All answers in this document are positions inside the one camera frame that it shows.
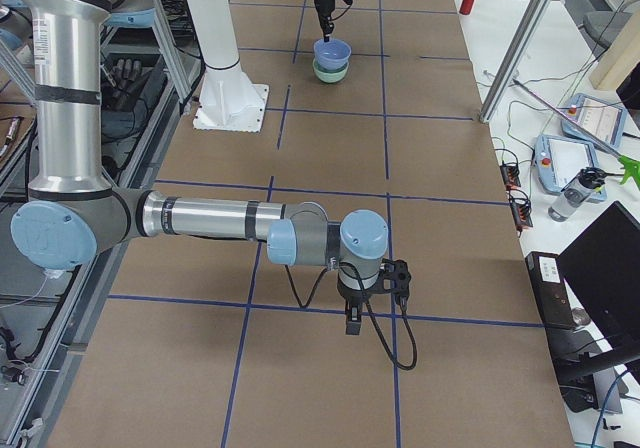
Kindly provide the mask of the black computer box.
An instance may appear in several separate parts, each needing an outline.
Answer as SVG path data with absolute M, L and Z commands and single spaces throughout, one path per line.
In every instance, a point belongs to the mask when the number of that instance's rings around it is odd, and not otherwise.
M 525 263 L 544 326 L 563 330 L 576 329 L 558 256 L 532 251 L 525 257 Z

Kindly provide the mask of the near teach pendant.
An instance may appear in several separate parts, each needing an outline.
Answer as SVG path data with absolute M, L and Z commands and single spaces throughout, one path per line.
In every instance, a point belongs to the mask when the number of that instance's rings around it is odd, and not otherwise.
M 541 134 L 534 147 L 534 166 L 542 189 L 558 195 L 581 169 L 599 168 L 599 163 L 591 142 Z

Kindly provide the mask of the upper orange connector box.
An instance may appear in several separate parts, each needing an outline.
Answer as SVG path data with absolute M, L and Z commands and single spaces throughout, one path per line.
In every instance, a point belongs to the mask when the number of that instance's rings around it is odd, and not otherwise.
M 499 166 L 501 177 L 507 190 L 520 188 L 520 168 L 517 162 L 502 162 Z

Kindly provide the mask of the wooden board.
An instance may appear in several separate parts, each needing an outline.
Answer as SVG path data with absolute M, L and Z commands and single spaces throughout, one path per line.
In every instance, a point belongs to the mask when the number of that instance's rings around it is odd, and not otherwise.
M 631 14 L 589 76 L 596 90 L 616 90 L 639 63 L 639 9 Z

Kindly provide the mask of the far teach pendant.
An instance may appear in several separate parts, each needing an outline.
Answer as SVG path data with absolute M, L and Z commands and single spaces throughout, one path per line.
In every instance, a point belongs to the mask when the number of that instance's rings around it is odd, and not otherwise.
M 628 115 L 620 104 L 577 93 L 561 110 L 602 142 L 613 148 L 620 146 Z

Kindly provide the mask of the lower orange connector box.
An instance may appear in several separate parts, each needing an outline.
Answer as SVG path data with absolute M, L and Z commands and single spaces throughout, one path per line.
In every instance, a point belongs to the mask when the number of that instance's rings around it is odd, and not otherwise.
M 516 189 L 508 192 L 508 201 L 517 232 L 521 234 L 523 230 L 532 228 L 531 200 L 529 196 L 525 192 Z

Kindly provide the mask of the teach pendant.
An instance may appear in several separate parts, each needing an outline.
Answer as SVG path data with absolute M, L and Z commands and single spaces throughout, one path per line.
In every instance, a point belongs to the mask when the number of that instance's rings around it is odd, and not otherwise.
M 577 93 L 561 110 L 602 142 L 613 148 L 620 146 L 628 115 L 620 104 Z
M 534 166 L 542 189 L 558 195 L 581 169 L 599 168 L 599 163 L 591 142 L 541 134 L 534 147 Z

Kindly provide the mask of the blue bowl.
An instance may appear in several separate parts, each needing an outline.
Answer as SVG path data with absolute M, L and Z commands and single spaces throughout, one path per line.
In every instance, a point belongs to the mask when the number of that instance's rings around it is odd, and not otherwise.
M 352 50 L 345 41 L 331 38 L 314 43 L 314 57 L 320 67 L 329 71 L 341 70 L 349 61 Z

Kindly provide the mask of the green bowl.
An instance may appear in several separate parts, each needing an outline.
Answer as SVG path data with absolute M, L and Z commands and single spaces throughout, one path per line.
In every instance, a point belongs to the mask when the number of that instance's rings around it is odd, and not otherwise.
M 342 66 L 339 69 L 329 70 L 329 69 L 323 68 L 317 62 L 317 60 L 314 59 L 312 62 L 312 67 L 313 67 L 315 76 L 321 82 L 326 84 L 335 84 L 342 81 L 346 77 L 349 69 L 349 63 L 346 63 L 344 66 Z

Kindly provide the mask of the black monitor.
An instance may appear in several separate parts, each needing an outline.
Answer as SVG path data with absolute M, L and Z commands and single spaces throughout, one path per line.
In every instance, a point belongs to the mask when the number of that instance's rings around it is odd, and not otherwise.
M 612 349 L 558 366 L 561 383 L 617 365 L 639 366 L 639 222 L 618 201 L 558 258 L 561 273 Z

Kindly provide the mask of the aluminium frame post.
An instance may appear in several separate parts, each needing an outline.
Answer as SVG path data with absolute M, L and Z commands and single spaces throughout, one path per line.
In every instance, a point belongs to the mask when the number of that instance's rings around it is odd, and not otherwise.
M 525 50 L 552 0 L 530 0 L 503 61 L 491 84 L 479 113 L 479 121 L 488 123 L 515 77 Z

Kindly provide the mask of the clear water bottle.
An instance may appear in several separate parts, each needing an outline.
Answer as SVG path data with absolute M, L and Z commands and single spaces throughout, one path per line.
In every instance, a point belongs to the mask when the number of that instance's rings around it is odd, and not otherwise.
M 603 187 L 605 178 L 606 173 L 600 168 L 581 169 L 562 189 L 547 214 L 553 221 L 567 221 L 594 192 Z

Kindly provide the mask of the grey office chair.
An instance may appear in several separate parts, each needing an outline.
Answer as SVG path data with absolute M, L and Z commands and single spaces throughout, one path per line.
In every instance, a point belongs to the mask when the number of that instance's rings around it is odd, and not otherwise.
M 598 46 L 608 49 L 631 16 L 625 11 L 591 11 L 584 15 L 582 28 Z

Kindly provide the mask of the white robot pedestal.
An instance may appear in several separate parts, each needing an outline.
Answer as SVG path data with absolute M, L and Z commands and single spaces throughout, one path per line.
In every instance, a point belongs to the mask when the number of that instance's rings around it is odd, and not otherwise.
M 257 133 L 269 87 L 243 71 L 229 0 L 186 0 L 205 65 L 194 127 Z

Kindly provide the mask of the orange connector box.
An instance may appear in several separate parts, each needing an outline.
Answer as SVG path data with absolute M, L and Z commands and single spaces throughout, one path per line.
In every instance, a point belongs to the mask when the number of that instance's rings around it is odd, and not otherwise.
M 502 162 L 499 166 L 501 177 L 507 190 L 520 188 L 520 168 L 517 162 Z
M 508 201 L 517 232 L 521 234 L 523 230 L 532 228 L 531 200 L 529 196 L 525 192 L 516 189 L 508 192 Z

